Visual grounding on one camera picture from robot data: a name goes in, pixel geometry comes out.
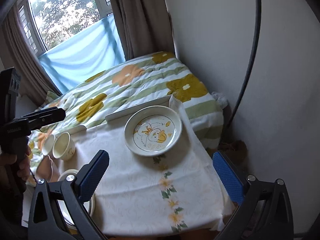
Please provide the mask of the person's left hand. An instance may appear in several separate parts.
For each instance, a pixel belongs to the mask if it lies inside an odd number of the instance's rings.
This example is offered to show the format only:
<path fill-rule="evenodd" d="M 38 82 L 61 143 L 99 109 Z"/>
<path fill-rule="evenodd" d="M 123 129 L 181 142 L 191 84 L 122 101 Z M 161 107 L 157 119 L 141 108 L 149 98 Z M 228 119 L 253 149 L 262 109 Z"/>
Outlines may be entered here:
<path fill-rule="evenodd" d="M 22 161 L 18 163 L 17 176 L 23 181 L 27 181 L 30 176 L 30 159 L 31 149 L 29 146 L 25 148 L 25 156 Z M 17 155 L 1 154 L 1 166 L 14 165 L 17 162 Z"/>

